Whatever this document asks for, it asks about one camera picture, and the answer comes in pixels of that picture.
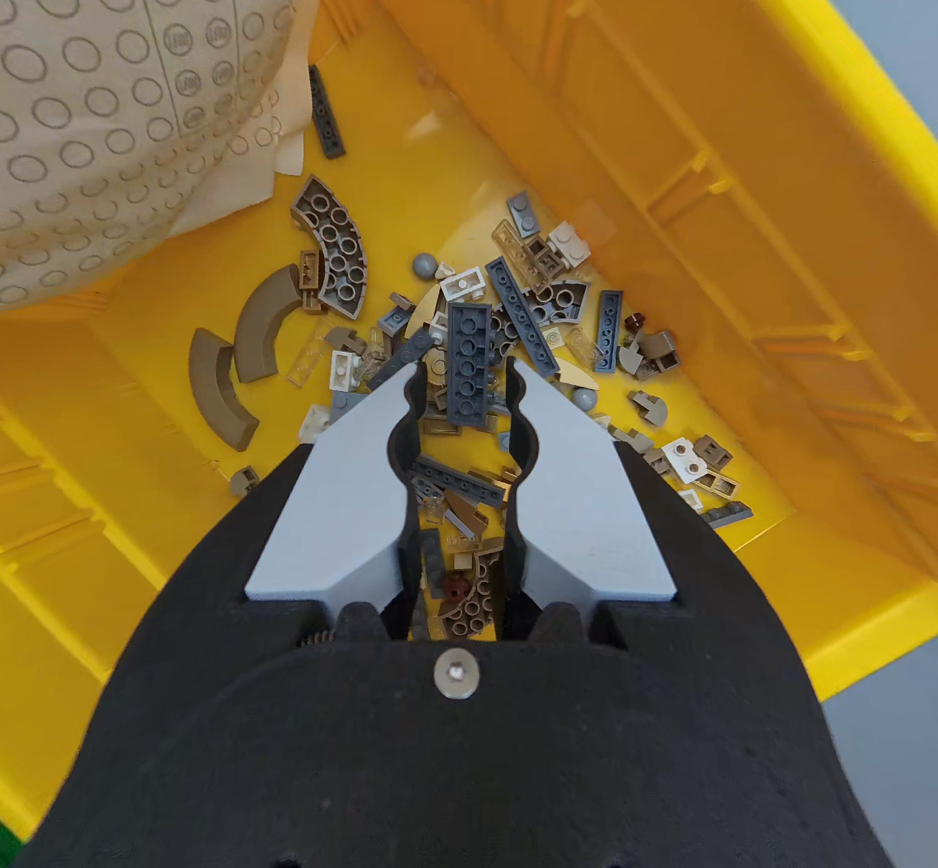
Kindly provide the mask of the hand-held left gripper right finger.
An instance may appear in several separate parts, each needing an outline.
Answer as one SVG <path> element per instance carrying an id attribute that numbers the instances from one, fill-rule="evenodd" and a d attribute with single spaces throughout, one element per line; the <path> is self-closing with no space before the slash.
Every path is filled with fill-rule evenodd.
<path id="1" fill-rule="evenodd" d="M 614 441 L 522 360 L 507 367 L 510 490 L 500 636 L 526 639 L 552 604 L 589 626 L 606 602 L 669 603 L 675 584 Z"/>

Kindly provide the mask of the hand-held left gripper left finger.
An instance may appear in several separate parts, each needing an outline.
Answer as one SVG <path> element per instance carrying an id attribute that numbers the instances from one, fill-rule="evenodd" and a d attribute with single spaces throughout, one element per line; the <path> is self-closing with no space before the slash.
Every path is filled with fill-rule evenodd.
<path id="1" fill-rule="evenodd" d="M 422 572 L 411 470 L 420 454 L 427 370 L 408 362 L 312 445 L 245 594 L 312 601 L 336 621 L 371 605 L 405 640 Z"/>

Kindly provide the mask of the dark grey wide plate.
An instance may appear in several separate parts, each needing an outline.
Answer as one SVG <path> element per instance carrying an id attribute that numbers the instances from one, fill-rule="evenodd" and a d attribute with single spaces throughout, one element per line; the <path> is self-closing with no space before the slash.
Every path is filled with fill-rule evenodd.
<path id="1" fill-rule="evenodd" d="M 451 424 L 493 433 L 490 410 L 490 306 L 452 301 L 448 306 L 447 414 Z"/>

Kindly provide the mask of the pile of small bricks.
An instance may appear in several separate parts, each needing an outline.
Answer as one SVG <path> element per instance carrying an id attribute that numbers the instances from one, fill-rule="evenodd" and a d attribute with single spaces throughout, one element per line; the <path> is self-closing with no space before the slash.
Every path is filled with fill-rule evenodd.
<path id="1" fill-rule="evenodd" d="M 250 446 L 259 421 L 239 401 L 231 372 L 241 383 L 265 380 L 277 374 L 275 342 L 284 318 L 303 308 L 312 313 L 333 310 L 356 319 L 360 314 L 368 283 L 367 258 L 358 226 L 344 205 L 317 177 L 311 176 L 291 206 L 297 227 L 307 235 L 310 245 L 298 259 L 265 278 L 245 302 L 237 323 L 233 343 L 200 327 L 192 337 L 190 382 L 200 413 L 213 433 L 228 447 L 244 452 Z M 430 294 L 431 317 L 428 322 L 416 318 L 416 308 L 397 294 L 390 298 L 394 307 L 377 323 L 375 357 L 369 355 L 371 344 L 355 331 L 335 328 L 325 335 L 314 335 L 315 350 L 330 344 L 333 351 L 332 386 L 334 404 L 327 416 L 335 421 L 366 398 L 358 393 L 358 384 L 378 387 L 384 374 L 397 370 L 398 360 L 425 359 L 431 395 L 428 399 L 429 428 L 459 435 L 463 427 L 451 424 L 447 414 L 446 348 L 448 306 L 452 301 L 483 302 L 484 273 L 473 268 L 467 275 L 442 275 L 443 289 Z M 510 350 L 527 344 L 530 326 L 537 325 L 545 345 L 569 345 L 575 348 L 586 336 L 577 327 L 588 300 L 590 285 L 576 278 L 556 278 L 546 283 L 530 283 L 512 288 L 506 295 L 496 288 L 498 299 L 505 303 L 490 305 L 490 367 L 505 367 Z M 508 415 L 504 399 L 489 393 L 490 410 Z M 439 532 L 428 530 L 421 535 L 426 579 L 431 598 L 441 602 L 438 623 L 448 637 L 465 639 L 477 635 L 493 622 L 490 596 L 490 564 L 502 552 L 500 539 L 464 539 L 469 548 L 463 551 L 465 565 L 454 555 L 453 570 L 446 572 Z"/>

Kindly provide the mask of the yellow plastic bin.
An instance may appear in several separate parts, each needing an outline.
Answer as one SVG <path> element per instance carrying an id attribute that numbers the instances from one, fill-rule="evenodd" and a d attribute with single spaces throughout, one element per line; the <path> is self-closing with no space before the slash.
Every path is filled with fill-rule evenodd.
<path id="1" fill-rule="evenodd" d="M 676 368 L 599 379 L 599 414 L 656 443 L 710 435 L 752 510 L 721 530 L 828 700 L 936 636 L 936 141 L 825 0 L 320 0 L 311 123 L 273 195 L 168 237 L 90 286 L 2 311 L 2 825 L 64 782 L 145 609 L 329 397 L 346 324 L 377 343 L 398 292 L 518 251 L 508 199 L 591 248 L 575 348 L 624 293 Z M 874 112 L 885 86 L 885 111 Z M 360 314 L 299 308 L 277 374 L 232 382 L 259 421 L 237 452 L 192 395 L 203 327 L 310 240 L 311 176 L 358 226 Z"/>

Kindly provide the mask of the printed paper bag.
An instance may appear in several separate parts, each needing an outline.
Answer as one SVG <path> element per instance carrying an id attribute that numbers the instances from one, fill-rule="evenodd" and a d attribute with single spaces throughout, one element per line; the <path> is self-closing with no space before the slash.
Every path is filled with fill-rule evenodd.
<path id="1" fill-rule="evenodd" d="M 319 2 L 2 0 L 2 311 L 86 288 L 298 174 Z"/>

